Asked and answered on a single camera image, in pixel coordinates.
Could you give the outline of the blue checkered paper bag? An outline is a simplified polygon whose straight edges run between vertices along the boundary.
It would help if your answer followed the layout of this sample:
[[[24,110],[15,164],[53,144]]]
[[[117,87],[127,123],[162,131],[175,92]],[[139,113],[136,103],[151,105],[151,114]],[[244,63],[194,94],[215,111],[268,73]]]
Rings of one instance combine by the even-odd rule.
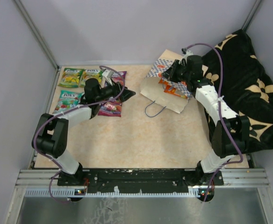
[[[192,54],[192,51],[187,50],[184,56],[180,56],[172,51],[165,50],[141,82],[140,93],[165,109],[181,113],[188,104],[191,93],[187,90],[186,83],[168,81],[162,77],[162,73],[170,68],[174,60],[180,61]]]

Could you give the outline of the fruits candy bag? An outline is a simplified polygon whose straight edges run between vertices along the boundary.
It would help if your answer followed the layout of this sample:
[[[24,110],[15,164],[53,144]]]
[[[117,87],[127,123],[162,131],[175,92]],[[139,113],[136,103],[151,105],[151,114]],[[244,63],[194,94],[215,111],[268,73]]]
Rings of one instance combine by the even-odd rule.
[[[187,99],[187,96],[182,91],[180,91],[179,89],[169,85],[169,83],[167,81],[164,81],[163,79],[160,79],[159,84],[162,84],[162,87],[163,87],[165,93],[169,93],[169,94],[172,94],[174,96]]]

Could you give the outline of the green candy bag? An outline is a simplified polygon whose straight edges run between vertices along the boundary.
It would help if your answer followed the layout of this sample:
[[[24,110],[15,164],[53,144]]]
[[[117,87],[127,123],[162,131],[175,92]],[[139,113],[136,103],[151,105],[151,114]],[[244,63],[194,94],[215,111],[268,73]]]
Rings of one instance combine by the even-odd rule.
[[[78,88],[83,69],[65,68],[59,86],[65,88]]]
[[[86,69],[83,70],[80,83],[79,83],[79,88],[84,88],[85,87],[85,82],[88,79],[95,78],[98,80],[99,83],[102,82],[102,73],[103,71],[100,69]]]

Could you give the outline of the teal snack bag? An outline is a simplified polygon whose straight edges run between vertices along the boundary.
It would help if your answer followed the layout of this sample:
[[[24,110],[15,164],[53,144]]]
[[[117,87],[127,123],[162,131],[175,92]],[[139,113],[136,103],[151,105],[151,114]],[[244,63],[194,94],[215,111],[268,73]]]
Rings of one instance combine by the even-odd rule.
[[[80,93],[79,94],[78,105],[85,105],[85,104],[86,104],[85,94],[84,93]]]
[[[53,110],[53,114],[60,114],[76,107],[79,104],[82,95],[83,93],[61,90],[57,105]]]

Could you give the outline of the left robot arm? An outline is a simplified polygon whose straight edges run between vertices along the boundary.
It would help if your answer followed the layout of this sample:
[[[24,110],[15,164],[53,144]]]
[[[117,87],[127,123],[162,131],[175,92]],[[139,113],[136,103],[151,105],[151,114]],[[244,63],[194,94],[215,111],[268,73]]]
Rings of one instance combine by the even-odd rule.
[[[121,83],[112,81],[101,87],[95,78],[85,83],[84,94],[74,108],[58,115],[41,115],[32,147],[59,167],[60,184],[80,185],[85,177],[82,165],[67,150],[68,130],[79,123],[94,118],[102,104],[111,100],[125,102],[136,93]]]

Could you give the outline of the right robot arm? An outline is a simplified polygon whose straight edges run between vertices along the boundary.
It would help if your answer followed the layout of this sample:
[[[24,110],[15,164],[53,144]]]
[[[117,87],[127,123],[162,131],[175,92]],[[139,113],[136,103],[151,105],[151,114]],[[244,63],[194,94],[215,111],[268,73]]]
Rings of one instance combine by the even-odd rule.
[[[243,154],[249,147],[249,119],[233,111],[211,80],[203,76],[202,57],[192,55],[187,59],[175,60],[162,76],[174,83],[184,82],[215,124],[214,130],[209,132],[212,151],[197,163],[194,174],[186,178],[188,185],[209,183],[215,172],[231,164],[231,159],[236,155],[242,162]]]

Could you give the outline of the black floral blanket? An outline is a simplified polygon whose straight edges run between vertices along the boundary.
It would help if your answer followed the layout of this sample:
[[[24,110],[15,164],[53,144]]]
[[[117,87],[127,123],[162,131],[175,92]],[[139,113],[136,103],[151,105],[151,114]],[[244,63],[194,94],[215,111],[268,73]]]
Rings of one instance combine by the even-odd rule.
[[[273,149],[273,82],[256,58],[250,37],[237,30],[202,57],[204,74],[227,105],[250,122],[249,151]]]

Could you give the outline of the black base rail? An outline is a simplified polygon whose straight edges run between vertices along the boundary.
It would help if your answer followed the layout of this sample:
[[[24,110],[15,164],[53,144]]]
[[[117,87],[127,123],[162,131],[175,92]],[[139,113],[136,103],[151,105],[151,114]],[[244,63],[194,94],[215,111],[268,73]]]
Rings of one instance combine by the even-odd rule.
[[[87,193],[187,193],[189,187],[208,185],[212,173],[198,168],[91,168],[70,175],[61,172],[58,186],[83,186]]]

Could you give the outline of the aluminium frame rail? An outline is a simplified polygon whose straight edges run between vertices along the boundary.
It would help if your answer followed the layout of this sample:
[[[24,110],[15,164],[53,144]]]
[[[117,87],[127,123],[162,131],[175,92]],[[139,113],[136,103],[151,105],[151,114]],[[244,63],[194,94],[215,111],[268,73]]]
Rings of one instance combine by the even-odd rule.
[[[263,168],[227,168],[220,171],[225,187],[232,188],[257,188],[268,187],[269,180]],[[57,173],[56,169],[29,169],[21,170],[18,174],[16,185],[45,186],[51,177]]]

